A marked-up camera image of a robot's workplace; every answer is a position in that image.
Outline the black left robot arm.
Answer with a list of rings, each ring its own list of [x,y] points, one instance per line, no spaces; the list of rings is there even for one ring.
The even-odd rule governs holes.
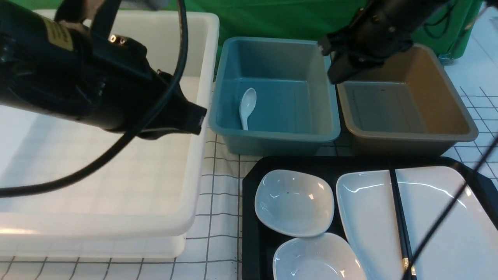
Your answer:
[[[53,19],[1,1],[1,105],[125,133],[172,90],[138,136],[198,135],[206,108],[187,100],[173,75],[151,68],[140,42],[111,34],[119,0],[105,0],[82,30],[83,0],[65,0]]]

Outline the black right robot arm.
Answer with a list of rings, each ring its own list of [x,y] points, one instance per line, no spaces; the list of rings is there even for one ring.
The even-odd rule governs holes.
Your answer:
[[[318,41],[324,56],[332,55],[327,76],[341,84],[352,76],[379,68],[397,53],[409,50],[413,32],[428,27],[427,20],[446,0],[368,0],[348,25]]]

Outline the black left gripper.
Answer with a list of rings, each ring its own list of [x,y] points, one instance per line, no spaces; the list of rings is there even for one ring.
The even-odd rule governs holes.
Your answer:
[[[176,85],[167,104],[138,134],[138,137],[144,140],[157,140],[168,134],[199,135],[206,114],[205,107],[189,101],[181,87]]]

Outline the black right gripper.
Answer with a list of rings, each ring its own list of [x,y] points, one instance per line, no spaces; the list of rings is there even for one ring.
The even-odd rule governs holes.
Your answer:
[[[407,0],[370,0],[356,11],[350,23],[318,41],[324,56],[331,56],[327,76],[341,84],[368,69],[378,68],[397,53],[413,46],[411,33],[401,20]]]

